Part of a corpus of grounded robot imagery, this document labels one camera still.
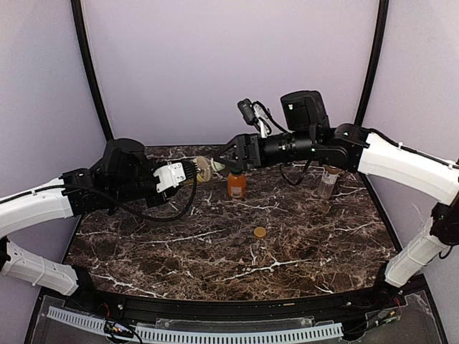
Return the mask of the yellow tea bottle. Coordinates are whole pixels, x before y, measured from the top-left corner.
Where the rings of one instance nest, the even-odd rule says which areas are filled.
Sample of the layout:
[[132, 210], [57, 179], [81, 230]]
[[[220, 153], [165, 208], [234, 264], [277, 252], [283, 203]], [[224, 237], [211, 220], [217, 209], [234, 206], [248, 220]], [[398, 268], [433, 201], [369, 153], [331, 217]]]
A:
[[197, 167], [197, 180], [206, 183], [212, 180], [214, 174], [213, 159], [204, 156], [197, 156], [193, 162]]

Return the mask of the gold bottle cap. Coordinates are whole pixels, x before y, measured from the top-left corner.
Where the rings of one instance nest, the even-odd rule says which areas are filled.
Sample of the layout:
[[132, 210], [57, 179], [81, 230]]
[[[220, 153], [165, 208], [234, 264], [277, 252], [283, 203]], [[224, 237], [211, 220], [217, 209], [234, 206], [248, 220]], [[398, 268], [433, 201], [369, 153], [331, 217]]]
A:
[[267, 236], [268, 232], [266, 228], [258, 226], [254, 229], [253, 233], [257, 239], [264, 239]]

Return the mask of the clear coffee bottle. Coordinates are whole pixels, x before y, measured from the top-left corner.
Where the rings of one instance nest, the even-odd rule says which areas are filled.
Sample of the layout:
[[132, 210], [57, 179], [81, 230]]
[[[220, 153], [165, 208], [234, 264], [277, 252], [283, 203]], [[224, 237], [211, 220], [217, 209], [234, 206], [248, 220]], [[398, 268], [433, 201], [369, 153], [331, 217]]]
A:
[[318, 185], [318, 196], [321, 199], [329, 199], [333, 193], [340, 169], [334, 166], [324, 166], [320, 183]]

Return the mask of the cream bottle cap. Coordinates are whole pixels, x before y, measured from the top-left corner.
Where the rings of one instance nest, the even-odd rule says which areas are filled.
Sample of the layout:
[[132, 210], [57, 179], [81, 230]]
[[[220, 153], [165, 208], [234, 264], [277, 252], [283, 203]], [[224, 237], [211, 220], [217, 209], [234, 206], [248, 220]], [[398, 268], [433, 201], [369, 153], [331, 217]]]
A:
[[215, 160], [211, 160], [211, 167], [214, 172], [220, 172], [225, 169], [225, 165]]

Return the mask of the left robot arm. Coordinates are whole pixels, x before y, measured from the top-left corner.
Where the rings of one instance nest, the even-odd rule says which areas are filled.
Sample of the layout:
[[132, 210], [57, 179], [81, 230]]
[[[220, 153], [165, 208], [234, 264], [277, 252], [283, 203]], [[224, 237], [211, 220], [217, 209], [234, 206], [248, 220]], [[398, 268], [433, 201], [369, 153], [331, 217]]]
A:
[[55, 219], [107, 209], [143, 199], [149, 207], [165, 204], [180, 184], [193, 176], [187, 161], [147, 158], [136, 140], [109, 140], [102, 158], [36, 188], [1, 199], [1, 275], [15, 277], [70, 296], [90, 279], [77, 267], [51, 262], [13, 243], [16, 231]]

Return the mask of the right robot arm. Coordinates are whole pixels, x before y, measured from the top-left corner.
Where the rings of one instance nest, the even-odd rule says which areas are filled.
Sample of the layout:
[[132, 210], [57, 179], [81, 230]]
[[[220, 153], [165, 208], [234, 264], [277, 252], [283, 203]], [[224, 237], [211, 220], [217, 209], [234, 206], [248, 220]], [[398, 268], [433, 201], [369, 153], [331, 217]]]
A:
[[280, 99], [288, 131], [236, 135], [215, 161], [246, 171], [294, 161], [317, 161], [348, 172], [382, 177], [436, 200], [422, 231], [382, 270], [382, 284], [401, 288], [447, 247], [458, 245], [458, 165], [397, 143], [373, 128], [329, 124], [320, 92]]

